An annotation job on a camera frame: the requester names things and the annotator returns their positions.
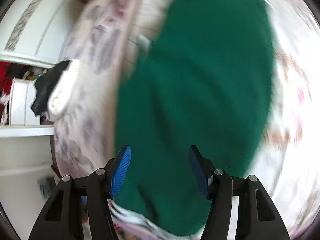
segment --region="marble patterned stripe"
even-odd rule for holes
[[[26,10],[21,15],[20,19],[18,20],[17,24],[15,25],[9,40],[7,41],[7,44],[4,48],[6,51],[14,51],[17,43],[19,41],[19,38],[26,27],[28,20],[31,18],[35,10],[38,8],[42,0],[33,0]]]

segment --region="white shelf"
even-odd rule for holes
[[[0,138],[53,135],[53,125],[4,126],[0,127]]]

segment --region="green cloth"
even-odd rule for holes
[[[132,148],[123,208],[186,236],[206,222],[190,145],[243,176],[266,123],[273,66],[263,0],[175,0],[147,58],[119,91],[116,150]]]

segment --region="silver screw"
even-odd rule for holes
[[[215,170],[214,170],[214,173],[217,174],[217,175],[222,175],[222,174],[223,174],[223,170],[221,170],[221,169],[215,169]]]
[[[257,179],[256,176],[250,175],[250,176],[249,176],[249,180],[251,180],[251,181],[253,181],[253,182],[256,182],[258,179]]]
[[[103,168],[97,169],[96,173],[97,173],[98,175],[102,175],[102,174],[105,173],[105,170],[104,170]]]
[[[67,182],[70,180],[70,176],[69,175],[65,175],[62,177],[62,181]]]

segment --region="white wall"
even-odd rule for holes
[[[44,200],[38,179],[53,175],[49,136],[0,138],[0,201],[21,240],[27,240]]]

